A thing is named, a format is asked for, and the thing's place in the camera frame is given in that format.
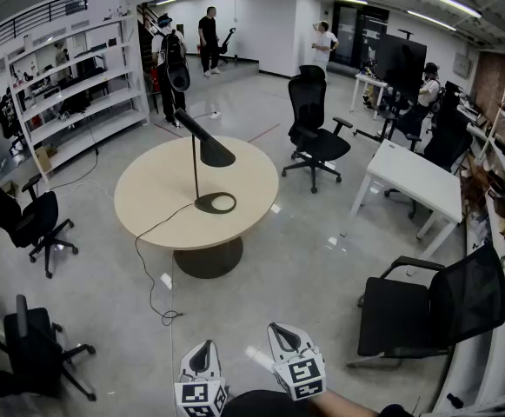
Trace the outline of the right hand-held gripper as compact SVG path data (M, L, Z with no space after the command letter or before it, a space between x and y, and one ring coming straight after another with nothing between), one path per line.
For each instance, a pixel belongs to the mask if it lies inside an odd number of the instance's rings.
M281 322L267 327L274 361L272 372L293 401L305 400L325 391L325 361L320 349L308 342L307 333Z

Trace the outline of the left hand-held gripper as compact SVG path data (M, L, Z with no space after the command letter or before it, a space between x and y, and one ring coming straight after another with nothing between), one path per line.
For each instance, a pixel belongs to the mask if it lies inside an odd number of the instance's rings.
M228 400L226 380L192 374L221 374L216 344L206 340L194 346L181 360L175 383L176 404L182 416L221 416Z

